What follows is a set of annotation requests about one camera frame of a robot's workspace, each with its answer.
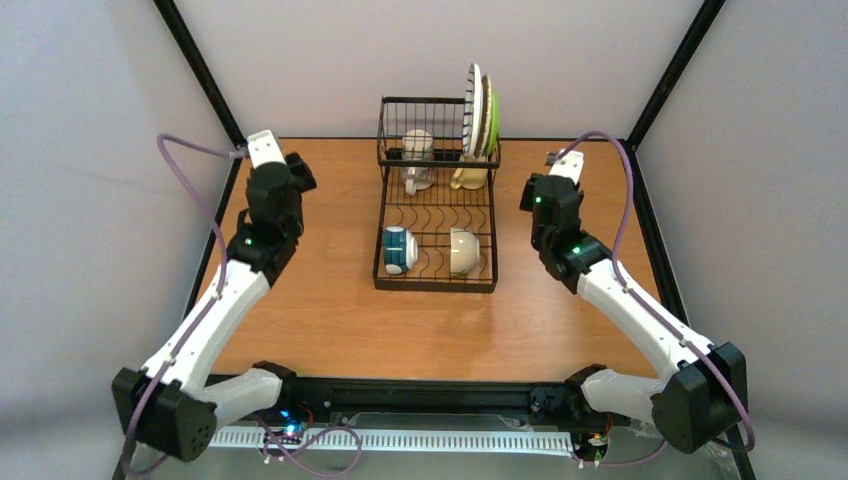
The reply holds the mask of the white bowl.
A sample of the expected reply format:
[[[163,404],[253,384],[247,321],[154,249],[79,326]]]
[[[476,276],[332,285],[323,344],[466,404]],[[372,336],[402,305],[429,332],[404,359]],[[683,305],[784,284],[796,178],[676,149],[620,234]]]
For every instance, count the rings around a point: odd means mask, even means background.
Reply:
[[[389,275],[411,270],[418,260],[418,242],[412,232],[401,226],[389,226],[383,231],[383,262]]]
[[[453,276],[470,273],[480,262],[478,237],[464,229],[450,230],[450,272]]]

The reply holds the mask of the striped plate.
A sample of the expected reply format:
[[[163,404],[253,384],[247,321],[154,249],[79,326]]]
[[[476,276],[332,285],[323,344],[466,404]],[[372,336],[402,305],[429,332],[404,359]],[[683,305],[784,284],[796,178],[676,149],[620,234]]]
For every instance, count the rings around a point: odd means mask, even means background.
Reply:
[[[462,120],[462,144],[465,158],[477,156],[475,148],[480,132],[482,99],[482,72],[478,64],[472,63],[468,69]]]

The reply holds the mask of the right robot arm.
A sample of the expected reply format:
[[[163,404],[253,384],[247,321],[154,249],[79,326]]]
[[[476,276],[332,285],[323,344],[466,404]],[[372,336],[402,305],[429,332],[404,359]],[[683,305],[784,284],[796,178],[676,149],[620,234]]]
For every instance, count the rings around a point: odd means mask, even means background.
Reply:
[[[520,208],[532,215],[531,244],[547,273],[612,321],[653,366],[653,378],[609,368],[580,390],[589,408],[654,426],[668,445],[692,453],[737,424],[754,443],[747,404],[746,359],[690,329],[632,278],[613,252],[581,227],[577,182],[532,174]]]

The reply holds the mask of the black wire dish rack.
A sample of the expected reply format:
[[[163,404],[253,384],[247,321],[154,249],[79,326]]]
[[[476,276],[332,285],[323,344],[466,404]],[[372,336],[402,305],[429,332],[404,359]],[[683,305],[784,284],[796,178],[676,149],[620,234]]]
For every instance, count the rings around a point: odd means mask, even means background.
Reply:
[[[463,155],[461,98],[385,96],[377,128],[377,161],[382,192],[372,278],[376,288],[394,291],[491,293],[498,281],[498,239],[494,183],[501,164],[501,146],[474,163]],[[431,161],[404,162],[402,137],[423,129],[434,137]],[[407,195],[402,172],[424,166],[435,172],[432,187]],[[450,179],[457,168],[486,168],[488,181],[481,189],[453,190]],[[389,275],[383,262],[383,231],[389,226],[409,229],[418,242],[418,260],[406,273]],[[480,262],[470,273],[450,272],[450,230],[475,234]]]

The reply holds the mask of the yellow ceramic mug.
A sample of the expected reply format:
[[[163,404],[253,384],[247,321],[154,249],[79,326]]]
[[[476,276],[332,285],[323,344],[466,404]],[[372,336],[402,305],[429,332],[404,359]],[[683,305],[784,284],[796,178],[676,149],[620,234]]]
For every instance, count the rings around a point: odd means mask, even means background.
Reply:
[[[450,179],[450,187],[453,190],[478,190],[486,185],[487,181],[486,168],[457,168]]]

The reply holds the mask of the woven bamboo pattern plate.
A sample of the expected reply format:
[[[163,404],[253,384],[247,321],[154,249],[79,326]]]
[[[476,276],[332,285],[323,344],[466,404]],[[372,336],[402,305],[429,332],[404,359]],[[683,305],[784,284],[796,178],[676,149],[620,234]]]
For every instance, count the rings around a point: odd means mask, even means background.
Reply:
[[[488,156],[488,144],[491,136],[492,118],[494,109],[494,93],[491,80],[487,74],[482,76],[483,87],[483,111],[481,116],[480,131],[476,153],[478,159]]]

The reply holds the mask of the green plate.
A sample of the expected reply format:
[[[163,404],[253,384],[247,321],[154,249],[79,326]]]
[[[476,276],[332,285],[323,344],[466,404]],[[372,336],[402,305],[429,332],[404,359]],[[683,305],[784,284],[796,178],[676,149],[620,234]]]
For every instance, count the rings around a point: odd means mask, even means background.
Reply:
[[[490,131],[488,137],[488,144],[486,154],[488,156],[492,155],[496,149],[497,142],[499,139],[499,130],[500,130],[500,99],[498,92],[493,89],[492,90],[492,113],[490,115]]]

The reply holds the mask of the tall patterned ceramic cup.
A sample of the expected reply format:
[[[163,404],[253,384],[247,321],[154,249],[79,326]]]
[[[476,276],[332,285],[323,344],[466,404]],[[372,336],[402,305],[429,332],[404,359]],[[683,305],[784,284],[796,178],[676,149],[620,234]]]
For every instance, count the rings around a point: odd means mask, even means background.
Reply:
[[[404,162],[431,161],[434,156],[434,137],[426,130],[408,130],[402,137],[402,160]],[[424,166],[405,167],[402,172],[404,190],[407,195],[426,190],[435,183],[435,172]]]

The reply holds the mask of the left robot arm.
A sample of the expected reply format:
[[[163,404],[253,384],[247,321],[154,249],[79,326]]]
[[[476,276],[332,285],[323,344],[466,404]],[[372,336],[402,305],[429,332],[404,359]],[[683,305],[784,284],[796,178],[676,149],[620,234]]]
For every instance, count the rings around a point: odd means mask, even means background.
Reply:
[[[190,462],[221,428],[275,406],[292,372],[263,361],[208,385],[211,368],[244,317],[267,294],[304,231],[302,196],[317,182],[297,152],[254,161],[218,277],[172,337],[139,370],[121,369],[112,394],[127,440]]]

